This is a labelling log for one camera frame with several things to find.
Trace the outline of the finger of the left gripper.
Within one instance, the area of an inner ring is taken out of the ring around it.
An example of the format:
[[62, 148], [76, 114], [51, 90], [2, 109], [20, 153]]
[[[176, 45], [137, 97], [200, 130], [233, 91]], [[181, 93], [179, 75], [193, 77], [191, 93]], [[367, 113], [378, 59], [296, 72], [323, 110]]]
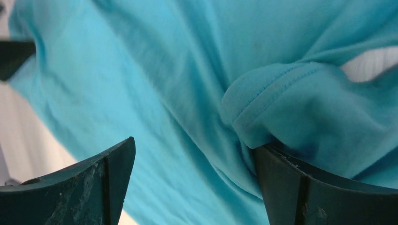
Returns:
[[0, 80], [8, 81], [25, 61], [36, 53], [32, 41], [0, 41]]

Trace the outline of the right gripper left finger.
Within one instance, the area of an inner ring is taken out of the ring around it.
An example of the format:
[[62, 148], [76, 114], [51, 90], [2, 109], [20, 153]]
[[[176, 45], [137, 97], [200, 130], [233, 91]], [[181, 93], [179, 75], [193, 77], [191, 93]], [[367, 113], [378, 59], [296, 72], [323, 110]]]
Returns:
[[116, 225], [135, 160], [132, 137], [20, 185], [0, 188], [3, 225]]

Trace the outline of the turquoise t shirt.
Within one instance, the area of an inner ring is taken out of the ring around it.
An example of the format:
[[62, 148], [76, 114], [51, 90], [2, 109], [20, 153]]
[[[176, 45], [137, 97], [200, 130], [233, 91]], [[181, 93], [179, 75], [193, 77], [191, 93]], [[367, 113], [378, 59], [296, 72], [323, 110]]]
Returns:
[[18, 0], [24, 96], [77, 159], [129, 136], [140, 225], [266, 225], [250, 149], [398, 186], [395, 0]]

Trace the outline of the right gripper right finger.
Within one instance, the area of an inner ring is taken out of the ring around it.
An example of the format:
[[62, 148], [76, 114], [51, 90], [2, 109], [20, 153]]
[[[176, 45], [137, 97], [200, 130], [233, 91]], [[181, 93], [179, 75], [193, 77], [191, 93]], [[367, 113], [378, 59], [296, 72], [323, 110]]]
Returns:
[[282, 143], [252, 150], [272, 225], [395, 225], [398, 191], [347, 179], [284, 152]]

